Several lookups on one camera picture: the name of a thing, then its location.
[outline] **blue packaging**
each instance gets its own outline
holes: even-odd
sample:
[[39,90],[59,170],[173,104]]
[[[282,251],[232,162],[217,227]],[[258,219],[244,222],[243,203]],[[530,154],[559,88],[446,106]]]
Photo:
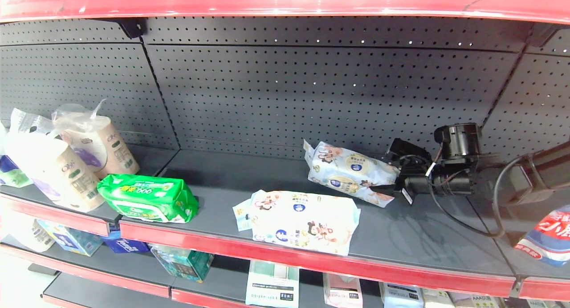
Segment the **blue packaging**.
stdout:
[[48,235],[65,251],[91,257],[103,243],[99,235],[93,235],[92,233],[65,227],[59,223],[52,223],[40,219],[37,219],[37,223],[39,223]]
[[570,260],[570,205],[550,212],[515,249],[551,266],[564,265]]
[[148,245],[142,241],[121,238],[121,231],[113,226],[110,227],[109,235],[101,238],[115,253],[150,251]]

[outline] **plastic wrapping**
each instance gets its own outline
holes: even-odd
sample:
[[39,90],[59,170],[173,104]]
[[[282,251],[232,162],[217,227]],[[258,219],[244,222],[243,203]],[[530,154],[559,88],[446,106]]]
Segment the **plastic wrapping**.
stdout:
[[97,115],[104,101],[93,111],[75,103],[62,105],[51,115],[53,125],[98,178],[136,174],[140,167],[111,119]]
[[55,139],[49,119],[12,111],[6,153],[53,203],[76,211],[91,211],[102,203],[98,179],[69,145]]
[[395,166],[363,154],[320,142],[312,148],[303,141],[305,160],[311,169],[309,180],[344,192],[379,207],[394,197],[373,192],[369,187],[393,184],[399,174]]

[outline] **wet wipes package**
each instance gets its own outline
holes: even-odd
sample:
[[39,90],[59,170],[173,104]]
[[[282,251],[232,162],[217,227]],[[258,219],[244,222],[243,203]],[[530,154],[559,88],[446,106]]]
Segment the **wet wipes package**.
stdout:
[[570,205],[550,212],[515,249],[548,265],[564,265],[570,260]]
[[350,198],[260,190],[234,207],[238,229],[253,240],[348,255],[360,209]]
[[198,200],[182,179],[109,174],[98,191],[111,208],[130,218],[187,223],[198,211]]
[[369,187],[393,184],[399,174],[395,166],[363,154],[320,142],[313,148],[303,141],[308,179],[344,192],[379,207],[386,207],[394,197],[373,192]]

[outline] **paper towel roll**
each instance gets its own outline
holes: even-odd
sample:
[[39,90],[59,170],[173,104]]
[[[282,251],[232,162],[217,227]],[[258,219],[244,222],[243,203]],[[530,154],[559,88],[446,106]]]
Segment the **paper towel roll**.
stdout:
[[6,153],[53,203],[87,212],[102,203],[99,180],[69,145],[36,133],[10,133]]
[[[73,118],[55,120],[56,127]],[[88,122],[91,131],[85,132],[79,127],[67,128],[61,133],[77,155],[87,164],[98,178],[105,178],[108,174],[136,174],[140,167],[130,153],[121,135],[108,117],[97,116],[94,119],[83,118]]]

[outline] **blue tissue pack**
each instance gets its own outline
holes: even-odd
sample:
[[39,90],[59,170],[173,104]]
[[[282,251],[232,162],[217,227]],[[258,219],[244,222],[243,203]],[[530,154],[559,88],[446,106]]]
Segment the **blue tissue pack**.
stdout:
[[113,226],[110,227],[109,235],[101,238],[114,253],[151,251],[148,245],[142,241],[121,238],[121,231]]

